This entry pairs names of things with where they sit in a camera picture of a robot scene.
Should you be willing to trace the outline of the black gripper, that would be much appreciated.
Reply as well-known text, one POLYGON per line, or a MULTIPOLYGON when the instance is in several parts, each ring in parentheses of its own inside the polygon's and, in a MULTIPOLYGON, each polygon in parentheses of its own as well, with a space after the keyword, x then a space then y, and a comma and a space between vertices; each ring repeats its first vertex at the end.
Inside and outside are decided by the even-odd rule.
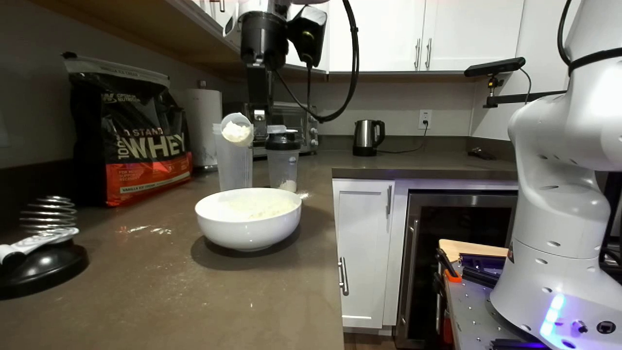
POLYGON ((241 59, 249 67, 249 110, 255 122, 265 120, 267 71, 284 65, 288 54, 286 21, 271 11, 247 11, 241 17, 241 59))

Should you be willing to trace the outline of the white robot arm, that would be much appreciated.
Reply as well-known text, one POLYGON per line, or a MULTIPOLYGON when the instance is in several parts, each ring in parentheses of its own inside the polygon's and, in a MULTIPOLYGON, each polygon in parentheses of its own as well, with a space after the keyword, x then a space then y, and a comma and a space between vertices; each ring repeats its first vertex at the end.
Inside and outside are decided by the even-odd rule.
POLYGON ((601 268, 622 168, 622 0, 566 0, 558 54, 568 89, 512 116, 519 180, 512 246, 490 303, 552 350, 622 350, 622 285, 601 268))

